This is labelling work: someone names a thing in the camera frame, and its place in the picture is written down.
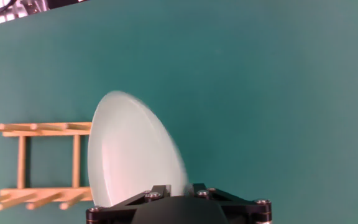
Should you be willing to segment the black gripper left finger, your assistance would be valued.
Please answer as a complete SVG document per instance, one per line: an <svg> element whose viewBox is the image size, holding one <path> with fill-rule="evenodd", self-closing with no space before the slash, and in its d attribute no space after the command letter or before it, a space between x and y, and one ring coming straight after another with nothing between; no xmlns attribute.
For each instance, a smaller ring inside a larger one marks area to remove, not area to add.
<svg viewBox="0 0 358 224"><path fill-rule="evenodd" d="M142 205L170 196L171 185L154 185L151 190L145 190L116 205L95 205L87 209L86 224L113 223L115 220L132 218Z"/></svg>

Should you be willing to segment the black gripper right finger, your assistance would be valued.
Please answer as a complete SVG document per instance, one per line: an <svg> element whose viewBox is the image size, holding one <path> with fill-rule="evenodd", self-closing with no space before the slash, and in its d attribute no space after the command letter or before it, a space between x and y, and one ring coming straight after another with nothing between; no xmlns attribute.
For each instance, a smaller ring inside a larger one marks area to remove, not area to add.
<svg viewBox="0 0 358 224"><path fill-rule="evenodd" d="M217 188L207 188L205 184L192 184L192 196L217 203L225 215L243 216L245 223L272 224L269 199L245 200Z"/></svg>

